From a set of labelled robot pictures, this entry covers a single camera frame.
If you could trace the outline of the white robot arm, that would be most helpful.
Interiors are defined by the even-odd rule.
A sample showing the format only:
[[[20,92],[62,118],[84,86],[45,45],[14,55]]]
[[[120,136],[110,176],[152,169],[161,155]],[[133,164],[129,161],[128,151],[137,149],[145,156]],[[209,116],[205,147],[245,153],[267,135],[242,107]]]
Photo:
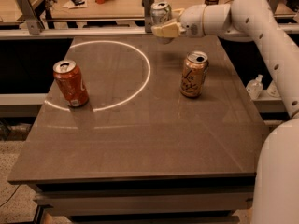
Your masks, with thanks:
[[[267,0],[233,0],[175,10],[152,26],[158,37],[216,35],[251,41],[290,119],[264,140],[257,164],[251,224],[299,224],[299,47],[274,18]]]

